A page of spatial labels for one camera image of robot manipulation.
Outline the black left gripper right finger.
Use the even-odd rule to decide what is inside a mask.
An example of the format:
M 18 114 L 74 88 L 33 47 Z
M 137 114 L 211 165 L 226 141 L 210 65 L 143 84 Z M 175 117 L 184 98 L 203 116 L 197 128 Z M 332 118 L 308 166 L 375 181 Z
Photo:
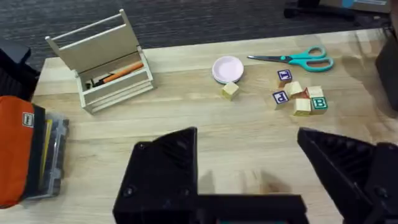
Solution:
M 297 142 L 347 224 L 397 223 L 397 145 L 300 128 Z

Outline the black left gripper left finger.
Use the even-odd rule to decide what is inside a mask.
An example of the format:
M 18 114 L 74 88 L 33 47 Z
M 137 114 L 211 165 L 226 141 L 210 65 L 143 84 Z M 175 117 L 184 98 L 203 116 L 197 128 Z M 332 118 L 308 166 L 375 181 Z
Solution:
M 197 129 L 134 145 L 113 207 L 116 223 L 194 223 Z

